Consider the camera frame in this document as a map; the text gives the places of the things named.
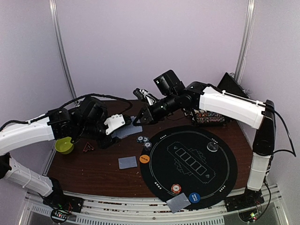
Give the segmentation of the grey playing card deck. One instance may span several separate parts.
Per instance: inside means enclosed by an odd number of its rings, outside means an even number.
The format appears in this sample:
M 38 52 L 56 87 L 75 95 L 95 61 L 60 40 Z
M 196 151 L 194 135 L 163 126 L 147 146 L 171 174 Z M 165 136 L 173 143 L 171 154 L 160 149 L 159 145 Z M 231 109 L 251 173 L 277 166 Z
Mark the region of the grey playing card deck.
M 129 135 L 130 135 L 130 126 L 120 127 L 111 134 L 112 138 L 117 137 L 119 139 L 123 139 Z

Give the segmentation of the dealt card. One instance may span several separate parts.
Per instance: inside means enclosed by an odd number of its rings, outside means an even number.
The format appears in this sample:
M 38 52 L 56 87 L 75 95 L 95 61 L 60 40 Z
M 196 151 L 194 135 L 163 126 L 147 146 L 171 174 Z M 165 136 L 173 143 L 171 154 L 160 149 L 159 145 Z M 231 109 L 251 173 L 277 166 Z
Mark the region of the dealt card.
M 180 210 L 186 208 L 191 204 L 189 199 L 186 197 L 184 193 L 181 193 L 169 200 L 166 201 L 167 206 L 171 210 L 172 213 L 179 212 Z
M 142 126 L 134 126 L 133 122 L 136 119 L 135 116 L 131 116 L 131 124 L 127 126 L 127 134 L 128 135 L 133 135 L 133 134 L 137 134 L 137 133 L 141 133 L 143 131 L 143 127 Z

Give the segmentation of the purple poker chip stack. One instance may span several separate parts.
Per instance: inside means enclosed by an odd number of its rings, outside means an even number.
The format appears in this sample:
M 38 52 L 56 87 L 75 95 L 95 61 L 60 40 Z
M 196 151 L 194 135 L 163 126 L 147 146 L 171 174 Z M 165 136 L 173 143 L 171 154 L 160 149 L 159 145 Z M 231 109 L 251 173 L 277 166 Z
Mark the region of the purple poker chip stack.
M 144 142 L 143 147 L 146 151 L 150 151 L 152 149 L 152 143 L 151 142 Z

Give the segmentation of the orange big blind button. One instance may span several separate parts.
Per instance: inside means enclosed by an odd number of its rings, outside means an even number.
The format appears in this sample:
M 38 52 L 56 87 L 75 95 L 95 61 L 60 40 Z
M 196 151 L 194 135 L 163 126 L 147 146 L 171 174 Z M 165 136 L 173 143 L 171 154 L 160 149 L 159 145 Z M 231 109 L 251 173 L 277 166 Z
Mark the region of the orange big blind button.
M 139 161 L 142 163 L 142 164 L 146 164 L 150 161 L 150 157 L 148 155 L 141 155 L 139 157 Z

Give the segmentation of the orange poker chip stack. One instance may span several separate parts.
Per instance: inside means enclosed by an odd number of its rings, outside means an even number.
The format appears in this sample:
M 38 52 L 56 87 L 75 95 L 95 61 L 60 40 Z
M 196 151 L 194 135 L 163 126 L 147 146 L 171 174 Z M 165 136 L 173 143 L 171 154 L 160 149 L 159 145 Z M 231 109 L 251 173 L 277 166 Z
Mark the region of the orange poker chip stack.
M 171 191 L 174 193 L 174 194 L 179 194 L 181 192 L 181 186 L 179 184 L 173 184 L 171 186 Z

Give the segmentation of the blue small blind button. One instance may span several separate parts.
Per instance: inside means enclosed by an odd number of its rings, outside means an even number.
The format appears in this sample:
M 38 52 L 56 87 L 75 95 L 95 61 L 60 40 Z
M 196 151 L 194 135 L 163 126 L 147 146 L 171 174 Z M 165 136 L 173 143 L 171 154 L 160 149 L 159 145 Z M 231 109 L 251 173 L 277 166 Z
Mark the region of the blue small blind button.
M 198 193 L 193 192 L 189 195 L 188 199 L 191 203 L 199 203 L 201 200 L 201 197 Z

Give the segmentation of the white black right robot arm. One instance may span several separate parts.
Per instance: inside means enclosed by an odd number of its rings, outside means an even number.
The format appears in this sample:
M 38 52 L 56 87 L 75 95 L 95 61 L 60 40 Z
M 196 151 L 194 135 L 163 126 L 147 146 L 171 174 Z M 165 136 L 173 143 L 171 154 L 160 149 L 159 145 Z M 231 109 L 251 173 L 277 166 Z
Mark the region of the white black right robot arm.
M 275 150 L 276 120 L 279 113 L 271 100 L 254 101 L 221 90 L 202 82 L 192 82 L 185 86 L 173 70 L 168 70 L 154 79 L 154 83 L 164 98 L 158 99 L 144 89 L 136 88 L 133 94 L 146 103 L 133 124 L 152 125 L 178 109 L 188 111 L 205 110 L 221 114 L 248 124 L 256 129 L 253 141 L 253 159 L 245 192 L 240 203 L 250 207 L 258 200 L 262 185 L 270 170 Z

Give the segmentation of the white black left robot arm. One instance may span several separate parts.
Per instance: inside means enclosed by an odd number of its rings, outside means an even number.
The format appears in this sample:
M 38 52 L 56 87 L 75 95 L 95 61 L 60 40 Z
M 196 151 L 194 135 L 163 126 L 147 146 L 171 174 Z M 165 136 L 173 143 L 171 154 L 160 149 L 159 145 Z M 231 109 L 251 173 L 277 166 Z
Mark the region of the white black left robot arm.
M 0 128 L 0 177 L 40 194 L 57 208 L 67 204 L 57 179 L 40 175 L 21 165 L 10 156 L 10 151 L 43 141 L 61 140 L 69 137 L 71 143 L 81 138 L 97 141 L 106 149 L 119 141 L 112 133 L 131 124 L 130 116 L 122 112 L 108 115 L 106 104 L 100 98 L 110 98 L 127 103 L 126 99 L 103 94 L 86 94 L 68 101 L 59 108 L 49 110 L 39 117 L 27 120 L 10 120 Z

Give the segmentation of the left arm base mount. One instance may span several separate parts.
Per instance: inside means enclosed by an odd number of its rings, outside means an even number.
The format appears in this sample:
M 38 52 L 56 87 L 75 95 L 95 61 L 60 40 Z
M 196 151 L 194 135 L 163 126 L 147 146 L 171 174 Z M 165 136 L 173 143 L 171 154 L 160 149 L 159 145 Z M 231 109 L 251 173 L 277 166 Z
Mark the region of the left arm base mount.
M 49 196 L 42 196 L 43 204 L 50 206 L 52 209 L 62 210 L 68 213 L 80 213 L 83 207 L 83 199 L 64 193 L 52 192 Z

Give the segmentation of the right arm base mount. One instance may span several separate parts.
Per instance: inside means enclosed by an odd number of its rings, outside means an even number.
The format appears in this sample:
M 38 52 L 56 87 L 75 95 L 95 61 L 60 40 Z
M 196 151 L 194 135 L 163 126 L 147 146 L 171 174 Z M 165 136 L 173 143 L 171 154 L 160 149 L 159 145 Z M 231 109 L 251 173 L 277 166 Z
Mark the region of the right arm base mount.
M 252 190 L 241 195 L 234 195 L 225 198 L 225 206 L 228 212 L 254 207 L 258 203 L 264 202 L 265 200 L 261 191 Z

